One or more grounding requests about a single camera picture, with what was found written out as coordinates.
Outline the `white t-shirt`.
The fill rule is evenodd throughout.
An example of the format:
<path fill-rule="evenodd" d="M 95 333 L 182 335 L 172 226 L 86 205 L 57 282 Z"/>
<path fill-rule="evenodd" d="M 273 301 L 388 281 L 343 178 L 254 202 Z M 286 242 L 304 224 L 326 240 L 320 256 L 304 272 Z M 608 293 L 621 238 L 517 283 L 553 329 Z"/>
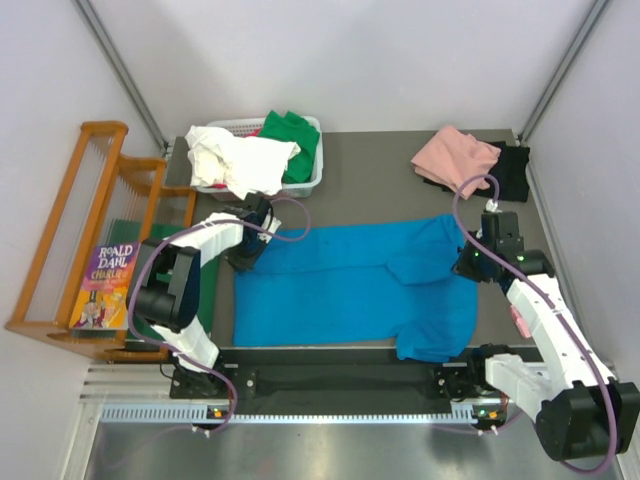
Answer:
<path fill-rule="evenodd" d="M 289 161 L 301 152 L 295 142 L 237 137 L 220 127 L 193 126 L 185 136 L 192 167 L 190 185 L 207 188 L 226 181 L 243 200 L 249 193 L 275 195 Z"/>

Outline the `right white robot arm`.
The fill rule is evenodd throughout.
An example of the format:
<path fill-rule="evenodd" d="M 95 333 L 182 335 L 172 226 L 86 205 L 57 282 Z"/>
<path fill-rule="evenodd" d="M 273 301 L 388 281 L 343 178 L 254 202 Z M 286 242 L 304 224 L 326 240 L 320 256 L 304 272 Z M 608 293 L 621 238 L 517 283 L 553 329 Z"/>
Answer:
<path fill-rule="evenodd" d="M 639 389 L 620 381 L 589 345 L 560 290 L 553 265 L 528 250 L 514 212 L 486 209 L 477 231 L 465 234 L 454 273 L 498 285 L 521 332 L 532 339 L 546 371 L 497 347 L 467 370 L 469 388 L 498 390 L 526 414 L 555 461 L 628 451 L 639 417 Z"/>

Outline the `blue t-shirt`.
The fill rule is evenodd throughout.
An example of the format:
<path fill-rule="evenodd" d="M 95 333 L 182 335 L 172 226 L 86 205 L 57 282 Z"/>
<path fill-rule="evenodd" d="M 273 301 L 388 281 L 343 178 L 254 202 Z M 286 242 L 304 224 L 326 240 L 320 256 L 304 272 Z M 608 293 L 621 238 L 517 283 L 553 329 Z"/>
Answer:
<path fill-rule="evenodd" d="M 275 240 L 235 276 L 233 343 L 393 339 L 400 359 L 446 362 L 469 344 L 478 316 L 476 284 L 452 271 L 463 243 L 450 214 Z"/>

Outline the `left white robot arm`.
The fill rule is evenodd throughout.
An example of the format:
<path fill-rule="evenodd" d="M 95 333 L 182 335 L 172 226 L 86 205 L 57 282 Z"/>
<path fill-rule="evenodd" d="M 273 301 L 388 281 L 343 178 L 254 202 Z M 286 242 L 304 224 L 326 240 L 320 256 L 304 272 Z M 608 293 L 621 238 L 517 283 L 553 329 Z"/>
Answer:
<path fill-rule="evenodd" d="M 227 253 L 236 269 L 250 269 L 279 227 L 273 203 L 250 194 L 240 207 L 226 206 L 185 230 L 140 244 L 126 297 L 128 329 L 173 354 L 175 381 L 209 397 L 224 390 L 220 349 L 198 318 L 201 270 Z"/>

